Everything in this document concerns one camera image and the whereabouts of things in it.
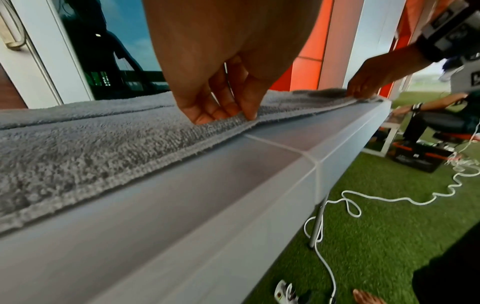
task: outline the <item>artificial grass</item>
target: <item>artificial grass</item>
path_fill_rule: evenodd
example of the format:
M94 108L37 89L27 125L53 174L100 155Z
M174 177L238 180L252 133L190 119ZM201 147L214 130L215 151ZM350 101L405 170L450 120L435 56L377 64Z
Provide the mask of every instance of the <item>artificial grass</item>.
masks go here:
M394 107L438 96L407 92L395 101ZM468 154L480 159L480 144L470 146ZM450 167L442 166L429 174L388 158L361 153L335 185L330 199L339 199L340 193L349 189L385 198L409 196L426 201L432 192L446 192L454 173ZM350 217L344 203L329 204L319 249L335 274L337 303L354 303L353 288L381 296L390 304L417 303L411 285L413 272L442 254L480 220L479 180L463 178L464 186L454 197L440 198L427 206L354 197L362 209L360 218ZM273 292L281 279L292 282L298 293L313 289L312 304L328 303L332 291L329 274L307 242L299 227L245 303L275 304Z

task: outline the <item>power cord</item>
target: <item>power cord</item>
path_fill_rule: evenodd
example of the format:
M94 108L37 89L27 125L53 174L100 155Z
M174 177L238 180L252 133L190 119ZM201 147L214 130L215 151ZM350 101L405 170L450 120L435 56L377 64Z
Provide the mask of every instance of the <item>power cord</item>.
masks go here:
M378 197L378 196L371 196L371 195L366 195L366 194L363 194L363 193L360 193L360 192L356 192L356 191L351 191L351 190L345 190L341 193L341 199L339 200L328 200L326 201L327 204L338 204L340 202L345 202L346 203L346 210L347 212L352 216L352 217L355 217L355 218L358 218L362 215L362 210L360 209L360 207L357 205L357 203L355 203L353 200L347 198L345 195L346 194L355 194L355 195L358 195L358 196L361 196L361 197L364 197L364 198L368 198L368 199L375 199L375 200L379 200L379 201L384 201L384 202L389 202L389 203L394 203L394 202L399 202L399 201L408 201L410 202L411 204L413 205L416 205L416 206L425 206L425 205L428 205L428 204L431 204L433 203L438 197L451 197L451 196L454 196L456 191L455 191L455 188L459 188L462 186L462 182L458 179L458 177L474 177L474 176L478 176L480 175L480 167L478 166L475 166L475 165L478 165L479 163L476 161L476 160L461 160L459 158L457 158L457 156L462 153L463 151L465 151L469 146L470 144L474 141L475 139L475 136L476 134L478 133L479 131L479 127L480 127L480 120L475 128L475 132L473 133L473 135L471 136L470 140L468 141L468 144L463 148L461 149L460 151L458 152L455 152L453 153L447 160L446 164L447 165L452 165L453 166L453 169L457 172L453 177L452 179L455 181L456 184L451 184L451 185L448 185L447 188L449 190L449 193L438 193L438 192L434 192L432 193L432 196L433 198L429 201L426 201L426 202L422 202L422 203L419 203L419 202L416 202L414 200L412 200L411 198L409 197L401 197L401 198L395 198L395 199L387 199L387 198L383 198L383 197ZM474 170L477 170L476 173L470 173L470 174L467 174L467 173L463 173L465 171L465 167L467 168L470 168L470 169L474 169ZM358 211L358 214L355 214L353 213L351 210L350 210L350 204L352 204ZM309 218L308 220L306 220L305 224L303 225L303 232L305 233L305 235L308 237L308 238L311 238L311 236L308 234L307 232L307 224L311 221L311 220L314 220L316 218L316 216L312 216L311 218ZM337 283L335 281L335 277L334 277L334 273L332 272L332 269L330 268L329 264L327 263L327 261L325 261L325 259L322 257L322 255L320 254L319 252L319 249L317 248L317 244L321 243L323 238L324 238L324 217L322 215L322 218L321 218L321 222L320 222L320 229L318 230L318 235L316 236L316 241L315 241L315 245L314 245L314 249L315 249L315 252L318 256L318 258L320 259L320 261L324 264L325 268L327 269L328 273L330 274L330 278L331 278L331 281L332 281L332 285L333 285L333 291L331 293L331 296L330 296L330 301L329 301L329 304L335 304L335 301L336 301L336 298L335 298L335 293L337 292Z

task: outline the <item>black toolbox with orange trim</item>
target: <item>black toolbox with orange trim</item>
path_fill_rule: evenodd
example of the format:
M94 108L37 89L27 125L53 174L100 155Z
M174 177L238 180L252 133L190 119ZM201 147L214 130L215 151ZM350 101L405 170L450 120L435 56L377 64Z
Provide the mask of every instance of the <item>black toolbox with orange trim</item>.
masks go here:
M443 164L453 152L421 143L395 142L393 160L428 173Z

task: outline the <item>gray fabric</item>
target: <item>gray fabric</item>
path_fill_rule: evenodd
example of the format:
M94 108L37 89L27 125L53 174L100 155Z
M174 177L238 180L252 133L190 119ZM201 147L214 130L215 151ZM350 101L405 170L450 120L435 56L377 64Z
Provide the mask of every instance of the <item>gray fabric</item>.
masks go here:
M343 107L318 92L267 93L258 119L195 126L170 92L0 112L0 232L92 198L224 141L254 125Z

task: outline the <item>black pants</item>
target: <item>black pants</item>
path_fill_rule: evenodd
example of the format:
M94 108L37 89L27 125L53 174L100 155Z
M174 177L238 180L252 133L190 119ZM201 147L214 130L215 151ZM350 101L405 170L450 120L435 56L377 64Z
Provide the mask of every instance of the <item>black pants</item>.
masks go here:
M480 303L480 223L415 271L412 287L420 304Z
M420 112L411 118L403 137L416 142L427 127L440 132L463 133L466 120L460 114L448 110Z

